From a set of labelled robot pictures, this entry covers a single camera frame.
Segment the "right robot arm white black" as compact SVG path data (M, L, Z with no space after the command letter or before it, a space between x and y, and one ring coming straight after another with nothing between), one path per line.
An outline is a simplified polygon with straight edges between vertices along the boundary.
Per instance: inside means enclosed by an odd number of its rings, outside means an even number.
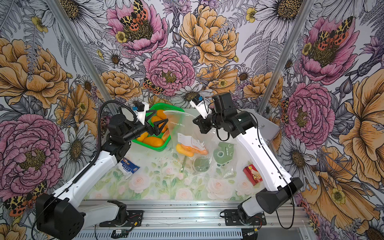
M199 112L193 122L202 134L212 128L223 129L235 139L252 160L264 183L264 189L255 196L238 205L238 216L243 224L265 212L276 213L287 201L293 201L294 195L303 187L298 177L292 177L286 171L263 139L260 124L254 114L238 110L230 93L213 97L215 110L211 111L202 96L196 95L190 104Z

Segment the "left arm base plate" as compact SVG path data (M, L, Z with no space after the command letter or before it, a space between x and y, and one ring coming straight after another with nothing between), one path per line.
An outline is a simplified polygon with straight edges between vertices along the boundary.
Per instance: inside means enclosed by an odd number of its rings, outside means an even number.
M112 227L140 227L143 220L144 211L142 210L127 210L123 217L118 217L116 220L109 222L102 222L99 224L102 228L112 228Z

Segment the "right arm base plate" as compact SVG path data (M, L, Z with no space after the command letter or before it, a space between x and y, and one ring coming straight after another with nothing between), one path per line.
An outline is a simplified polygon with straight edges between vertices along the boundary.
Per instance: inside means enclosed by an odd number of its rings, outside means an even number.
M235 209L227 209L220 212L220 217L225 220L226 226L258 226L267 224L264 212L253 217L247 216L244 212Z

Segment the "clear zip-top bag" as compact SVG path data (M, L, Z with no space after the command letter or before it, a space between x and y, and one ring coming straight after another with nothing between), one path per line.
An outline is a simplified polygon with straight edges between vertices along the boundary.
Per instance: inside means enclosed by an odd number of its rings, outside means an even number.
M236 176L235 145L220 141L215 130L202 134L193 123L194 116L179 111L165 111L168 118L172 147L182 161L182 170L190 174L214 179L232 179ZM192 158L179 154L176 145L206 149L208 155L194 154Z

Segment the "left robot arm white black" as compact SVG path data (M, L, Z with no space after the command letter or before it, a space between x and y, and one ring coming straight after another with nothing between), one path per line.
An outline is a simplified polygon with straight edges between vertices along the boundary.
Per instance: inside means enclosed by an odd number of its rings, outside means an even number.
M110 118L105 139L98 136L97 152L94 158L72 179L54 193L42 194L36 200L36 218L33 230L50 235L50 239L72 240L84 228L104 222L124 225L128 218L127 207L119 201L90 208L79 209L81 202L91 188L113 167L115 167L131 148L131 142L147 132L159 136L168 119L149 123L156 114L145 102L129 108L118 101L106 101L102 104L98 122L101 122L104 108L116 104L127 109L133 116L128 120L119 111Z

